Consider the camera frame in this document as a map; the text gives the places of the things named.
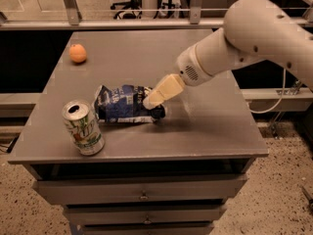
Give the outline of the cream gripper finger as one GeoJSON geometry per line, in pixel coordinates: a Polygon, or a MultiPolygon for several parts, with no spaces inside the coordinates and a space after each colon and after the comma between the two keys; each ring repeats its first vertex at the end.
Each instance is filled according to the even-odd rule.
{"type": "Polygon", "coordinates": [[[151,110],[164,102],[164,99],[157,91],[152,91],[144,99],[143,105],[146,109],[151,110]]]}

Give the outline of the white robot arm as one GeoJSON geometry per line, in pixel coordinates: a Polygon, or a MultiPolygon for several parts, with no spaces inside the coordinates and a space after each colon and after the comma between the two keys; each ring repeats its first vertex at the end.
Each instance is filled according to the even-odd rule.
{"type": "Polygon", "coordinates": [[[180,54],[175,72],[166,75],[144,99],[153,109],[223,71],[268,60],[313,88],[312,34],[269,0],[238,0],[223,25],[180,54]]]}

